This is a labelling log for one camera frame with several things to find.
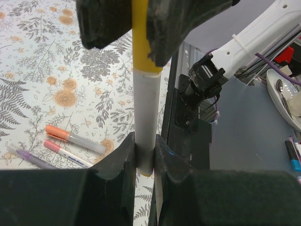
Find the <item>pink marker cap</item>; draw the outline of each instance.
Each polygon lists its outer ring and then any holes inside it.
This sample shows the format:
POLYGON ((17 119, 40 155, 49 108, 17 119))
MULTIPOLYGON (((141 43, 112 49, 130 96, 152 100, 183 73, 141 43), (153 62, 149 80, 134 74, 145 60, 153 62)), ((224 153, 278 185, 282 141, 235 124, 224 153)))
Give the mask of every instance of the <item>pink marker cap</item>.
POLYGON ((45 140, 44 147, 49 148, 51 151, 58 152, 61 147, 50 140, 45 140))

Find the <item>white plate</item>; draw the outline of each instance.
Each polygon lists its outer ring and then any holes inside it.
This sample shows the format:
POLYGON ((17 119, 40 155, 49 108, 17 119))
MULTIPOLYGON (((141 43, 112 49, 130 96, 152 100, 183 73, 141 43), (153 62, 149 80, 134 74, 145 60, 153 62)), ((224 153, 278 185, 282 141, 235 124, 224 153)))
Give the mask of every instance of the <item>white plate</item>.
POLYGON ((286 100, 292 98, 296 93, 298 93, 298 90, 288 80, 283 78, 273 69, 269 69, 267 71, 267 86, 269 94, 282 117, 296 130, 301 131, 301 118, 293 115, 293 118, 291 118, 282 104, 280 94, 276 90, 276 82, 278 79, 281 79, 283 82, 282 95, 286 100))

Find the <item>metal spoon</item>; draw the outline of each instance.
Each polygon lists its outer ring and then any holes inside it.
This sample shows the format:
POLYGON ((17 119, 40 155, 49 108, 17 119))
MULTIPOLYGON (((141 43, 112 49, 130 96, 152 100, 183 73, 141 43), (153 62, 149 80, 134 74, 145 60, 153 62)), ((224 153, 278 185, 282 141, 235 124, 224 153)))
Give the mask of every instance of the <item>metal spoon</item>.
POLYGON ((282 104, 283 104, 284 108, 286 109, 286 111, 289 114, 289 116, 292 118, 292 115, 291 115, 290 109, 288 108, 286 99, 285 99, 285 97, 281 93, 283 91, 283 82, 282 82, 281 79, 278 79, 277 82, 276 82, 276 90, 280 94, 281 101, 282 101, 282 104))

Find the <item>yellow and white marker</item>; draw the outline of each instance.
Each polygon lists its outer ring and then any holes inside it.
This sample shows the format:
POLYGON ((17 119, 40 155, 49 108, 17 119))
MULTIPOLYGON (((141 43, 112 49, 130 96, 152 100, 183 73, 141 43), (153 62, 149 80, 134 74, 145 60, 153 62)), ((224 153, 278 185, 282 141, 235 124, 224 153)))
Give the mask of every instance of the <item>yellow and white marker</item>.
POLYGON ((147 6, 148 0, 132 0, 136 161, 138 171, 149 177, 153 173, 162 68, 147 57, 151 51, 146 39, 147 6))

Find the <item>tablecloth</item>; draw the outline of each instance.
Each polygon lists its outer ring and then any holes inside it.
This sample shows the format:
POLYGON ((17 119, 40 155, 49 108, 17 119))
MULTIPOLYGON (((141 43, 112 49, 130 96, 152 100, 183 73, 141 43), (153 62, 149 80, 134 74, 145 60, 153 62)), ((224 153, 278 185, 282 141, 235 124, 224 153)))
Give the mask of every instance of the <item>tablecloth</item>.
MULTIPOLYGON (((170 63, 162 72, 161 131, 170 63)), ((0 0, 0 169, 29 169, 6 147, 17 144, 58 168, 73 162, 43 146, 54 125, 106 147, 105 155, 54 140, 96 163, 134 130, 132 37, 86 50, 79 38, 75 2, 0 0)), ((147 225, 153 176, 137 174, 134 225, 147 225)))

